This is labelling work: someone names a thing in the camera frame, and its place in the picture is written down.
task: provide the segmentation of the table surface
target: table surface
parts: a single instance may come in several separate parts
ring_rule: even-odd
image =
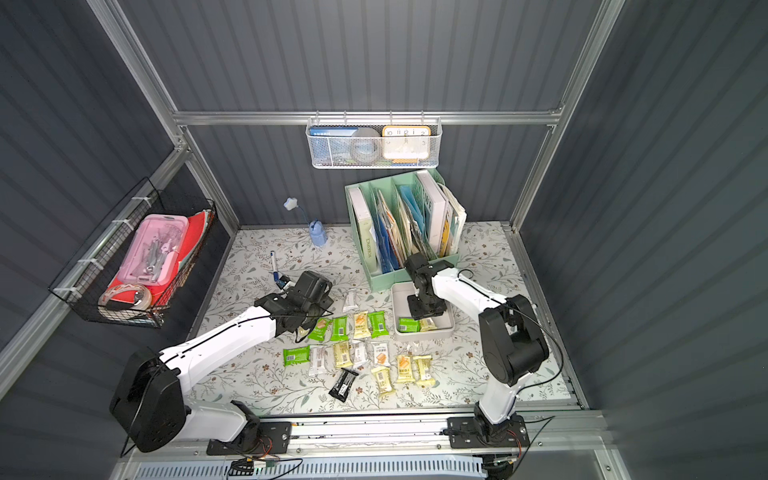
[[[383,310],[386,312],[387,329],[393,333],[395,325],[389,292],[370,291],[352,240],[352,231],[348,227],[330,227],[327,233],[328,243],[317,248],[312,245],[307,229],[237,232],[200,333],[232,319],[253,305],[256,298],[276,291],[272,281],[271,250],[276,253],[277,266],[282,274],[296,280],[304,270],[314,270],[333,281],[331,297],[335,302],[330,309],[337,312],[333,316],[341,315],[346,292],[355,288],[359,309],[349,312],[350,319],[351,314],[357,311]],[[474,272],[474,280],[481,285],[506,296],[518,293],[528,295],[499,222],[467,223],[459,253],[461,260],[458,267]],[[317,342],[304,340],[296,345],[293,334],[286,333],[248,349],[214,370],[194,387],[190,397],[215,402],[240,400],[257,415],[470,406],[482,396],[489,373],[482,359],[477,321],[469,319],[456,308],[453,313],[455,333],[448,339],[398,342],[394,335],[366,339],[369,343],[389,341],[392,359],[403,353],[432,355],[432,373],[437,379],[432,388],[414,383],[393,383],[396,394],[379,399],[378,387],[370,375],[371,365],[366,365],[360,367],[360,376],[355,379],[349,398],[341,403],[328,394],[338,375],[338,371],[332,368],[333,349],[326,349],[329,373],[309,376],[308,363],[283,366],[283,349]],[[394,361],[391,363],[390,378],[394,382],[397,369]],[[551,378],[557,368],[551,354],[530,383]],[[570,398],[562,376],[543,386],[526,389],[521,394],[524,401]]]

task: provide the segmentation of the plastic container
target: plastic container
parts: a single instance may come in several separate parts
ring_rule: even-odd
[[[188,227],[189,220],[181,215],[147,215],[136,230],[118,280],[152,286],[168,283]]]
[[[408,296],[416,295],[416,287],[413,282],[395,283],[390,290],[392,293],[392,314],[395,317],[395,337],[399,342],[418,342],[419,340],[447,339],[453,335],[456,324],[453,319],[453,307],[448,304],[448,309],[441,316],[434,316],[437,330],[427,332],[404,333],[397,330],[397,321],[400,318],[411,318],[411,310],[408,308]]]
[[[431,169],[428,170],[428,172],[432,175],[432,178],[435,179],[435,181],[439,184],[445,184],[445,181],[442,179],[440,174],[437,170]],[[411,277],[408,275],[408,272],[406,272],[406,269],[402,268],[400,270],[395,270],[394,272],[389,273],[380,273],[380,271],[377,273],[376,271],[371,272],[366,265],[365,257],[362,254],[362,246],[360,244],[360,235],[357,230],[357,221],[355,218],[355,211],[352,206],[352,201],[349,199],[349,193],[346,191],[349,188],[353,187],[359,187],[362,191],[362,195],[366,198],[366,201],[369,202],[369,204],[372,203],[372,197],[373,197],[373,189],[377,188],[382,191],[384,194],[384,198],[386,199],[387,203],[389,204],[390,210],[392,210],[392,214],[397,216],[396,209],[393,209],[393,207],[396,205],[396,195],[398,195],[396,189],[399,185],[409,185],[412,186],[414,182],[418,182],[419,179],[416,177],[415,172],[408,172],[406,174],[400,174],[400,175],[393,175],[391,177],[384,177],[384,178],[378,178],[376,180],[371,180],[367,182],[362,182],[359,184],[352,184],[345,186],[345,195],[346,195],[346,203],[347,207],[349,208],[349,223],[352,228],[352,238],[355,242],[355,247],[357,248],[357,254],[360,258],[360,263],[362,264],[363,272],[366,274],[366,279],[368,279],[368,284],[371,287],[371,290],[374,292],[383,292],[384,290],[388,290],[394,283],[398,282],[408,282],[411,280]],[[440,260],[447,260],[448,262],[452,263],[454,266],[458,262],[458,253],[456,255],[450,255],[448,257],[438,258],[437,260],[433,260],[430,263],[435,263]]]

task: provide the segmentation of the corrugated metal wall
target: corrugated metal wall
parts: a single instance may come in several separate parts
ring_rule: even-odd
[[[101,218],[172,144],[85,2],[0,2],[0,348]],[[201,195],[186,168],[168,189]],[[163,329],[70,314],[0,402],[0,478],[107,478],[108,412],[136,349],[186,338],[228,240],[219,224]]]
[[[556,108],[598,0],[130,0],[180,110]]]
[[[545,111],[600,2],[121,4],[180,110]],[[300,223],[281,207],[288,195],[349,222],[341,186],[398,173],[315,170],[300,127],[190,130],[246,225]],[[511,216],[544,132],[444,129],[439,171],[470,220]]]
[[[0,347],[172,145],[84,2],[0,2]]]
[[[545,126],[443,128],[438,171],[470,220],[508,219],[546,134]],[[297,197],[307,214],[348,223],[344,185],[404,170],[317,170],[304,127],[190,127],[243,225],[302,223],[283,208]]]
[[[764,478],[768,3],[631,2],[523,226],[633,478]]]

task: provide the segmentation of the alarm clock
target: alarm clock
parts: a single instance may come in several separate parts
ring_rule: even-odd
[[[394,164],[411,164],[429,158],[432,131],[425,125],[387,125],[382,129],[382,155]]]

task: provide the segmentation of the wire basket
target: wire basket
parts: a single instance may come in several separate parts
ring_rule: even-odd
[[[148,308],[144,310],[138,308],[116,310],[109,304],[106,306],[99,304],[100,297],[109,288],[120,269],[134,238],[135,230],[147,215],[163,214],[191,217],[202,210],[209,210],[210,215],[200,241],[190,252],[189,260],[186,260],[176,276],[153,299]],[[66,302],[75,313],[88,322],[160,328],[163,326],[164,313],[170,308],[171,298],[187,280],[216,222],[216,205],[212,200],[153,189],[146,197],[141,198],[141,202],[124,219],[113,220],[113,223],[118,224],[118,228],[102,243],[101,248],[94,255],[90,258],[77,260],[76,263],[86,265],[79,276],[74,280],[68,278],[69,266],[71,265],[69,263],[57,275],[48,290]]]
[[[315,168],[435,168],[441,139],[439,118],[338,124],[311,117],[306,125]]]

